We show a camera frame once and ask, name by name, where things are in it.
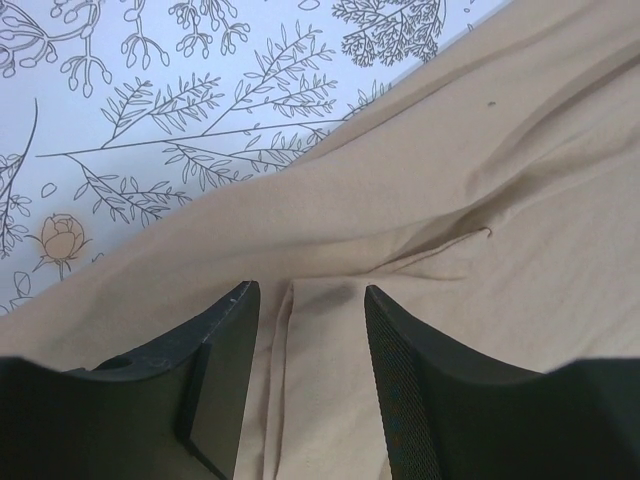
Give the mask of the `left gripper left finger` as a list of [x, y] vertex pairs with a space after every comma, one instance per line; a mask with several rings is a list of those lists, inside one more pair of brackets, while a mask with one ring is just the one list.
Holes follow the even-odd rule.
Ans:
[[260, 288], [94, 369], [1, 360], [5, 479], [230, 479], [256, 343]]

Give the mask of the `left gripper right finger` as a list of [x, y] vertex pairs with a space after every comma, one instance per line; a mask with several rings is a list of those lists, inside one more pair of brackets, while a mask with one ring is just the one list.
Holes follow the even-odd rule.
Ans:
[[638, 477], [637, 359], [538, 373], [464, 345], [378, 287], [364, 308], [394, 478]]

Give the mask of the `beige t shirt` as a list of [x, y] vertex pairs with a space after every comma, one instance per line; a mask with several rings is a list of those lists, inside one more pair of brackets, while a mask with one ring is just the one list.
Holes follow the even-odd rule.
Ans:
[[532, 370], [639, 352], [639, 5], [515, 1], [284, 171], [193, 201], [1, 322], [93, 367], [261, 289], [241, 479], [386, 479], [363, 298]]

